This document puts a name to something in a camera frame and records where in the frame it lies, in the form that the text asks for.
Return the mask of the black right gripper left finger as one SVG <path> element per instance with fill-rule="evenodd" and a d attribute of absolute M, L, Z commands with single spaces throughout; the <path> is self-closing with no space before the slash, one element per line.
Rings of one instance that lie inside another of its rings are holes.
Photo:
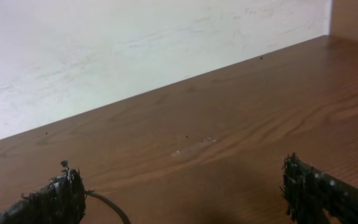
<path fill-rule="evenodd" d="M 61 161 L 59 176 L 0 213 L 0 224 L 79 224 L 85 215 L 85 187 L 80 173 Z"/>

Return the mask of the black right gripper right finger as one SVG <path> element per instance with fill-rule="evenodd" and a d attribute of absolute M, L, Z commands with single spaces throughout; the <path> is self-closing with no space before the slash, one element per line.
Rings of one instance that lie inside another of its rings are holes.
<path fill-rule="evenodd" d="M 297 223 L 358 224 L 358 188 L 301 161 L 293 153 L 284 159 L 283 198 L 286 214 Z"/>

